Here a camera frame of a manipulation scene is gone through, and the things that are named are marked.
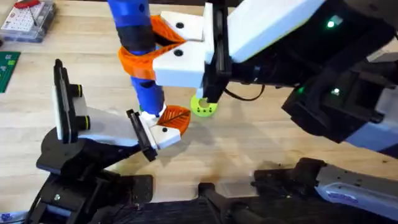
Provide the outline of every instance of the red component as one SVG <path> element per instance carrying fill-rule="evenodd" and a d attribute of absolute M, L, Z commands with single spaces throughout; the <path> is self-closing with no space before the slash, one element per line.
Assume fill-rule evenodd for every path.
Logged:
<path fill-rule="evenodd" d="M 14 4 L 17 9 L 26 9 L 40 4 L 39 0 L 23 0 Z"/>

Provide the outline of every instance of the black cable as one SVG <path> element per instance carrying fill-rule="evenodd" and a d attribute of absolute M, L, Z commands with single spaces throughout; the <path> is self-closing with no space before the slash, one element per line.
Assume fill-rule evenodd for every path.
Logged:
<path fill-rule="evenodd" d="M 260 96 L 261 96 L 262 93 L 264 92 L 264 89 L 265 89 L 265 88 L 266 88 L 266 86 L 265 86 L 265 85 L 262 85 L 262 86 L 261 86 L 261 91 L 260 91 L 260 93 L 259 93 L 256 97 L 251 98 L 251 99 L 246 99 L 246 98 L 240 97 L 240 96 L 238 96 L 237 94 L 235 94 L 235 93 L 229 91 L 227 88 L 224 89 L 224 92 L 225 92 L 227 95 L 229 95 L 230 97 L 235 98 L 235 99 L 237 99 L 237 100 L 241 100 L 241 101 L 254 101 L 254 100 L 260 98 Z"/>
<path fill-rule="evenodd" d="M 25 220 L 23 219 L 23 220 L 17 220 L 17 221 L 12 221 L 12 222 L 2 222 L 0 224 L 10 224 L 10 223 L 23 222 L 23 221 L 25 221 Z"/>

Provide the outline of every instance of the black clamp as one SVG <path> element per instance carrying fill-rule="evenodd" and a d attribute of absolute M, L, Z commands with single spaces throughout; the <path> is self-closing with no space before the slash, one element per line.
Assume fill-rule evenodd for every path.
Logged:
<path fill-rule="evenodd" d="M 54 66 L 54 85 L 58 101 L 60 127 L 64 144 L 77 142 L 78 132 L 90 129 L 89 116 L 76 116 L 73 98 L 83 96 L 81 85 L 70 84 L 68 71 L 62 61 L 56 59 Z"/>

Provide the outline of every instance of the green led light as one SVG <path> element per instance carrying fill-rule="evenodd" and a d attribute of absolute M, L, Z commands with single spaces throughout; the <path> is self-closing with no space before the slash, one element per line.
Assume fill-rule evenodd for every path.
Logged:
<path fill-rule="evenodd" d="M 297 93 L 299 93 L 299 94 L 302 94 L 304 92 L 304 86 L 303 87 L 300 87 L 298 90 L 297 90 Z"/>
<path fill-rule="evenodd" d="M 335 22 L 329 21 L 328 22 L 328 28 L 333 28 L 335 26 Z"/>
<path fill-rule="evenodd" d="M 340 90 L 335 88 L 334 90 L 331 91 L 331 94 L 338 96 L 340 95 Z"/>

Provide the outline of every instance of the orange bracket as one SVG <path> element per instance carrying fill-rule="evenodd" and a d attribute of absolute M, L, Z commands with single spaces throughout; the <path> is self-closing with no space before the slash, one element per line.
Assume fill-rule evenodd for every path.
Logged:
<path fill-rule="evenodd" d="M 155 80 L 156 75 L 152 68 L 154 59 L 185 43 L 186 40 L 174 32 L 160 16 L 151 16 L 150 20 L 152 23 L 152 30 L 155 34 L 175 44 L 162 47 L 159 50 L 140 56 L 130 54 L 124 47 L 121 47 L 118 55 L 124 71 L 130 74 L 130 76 L 146 80 Z"/>

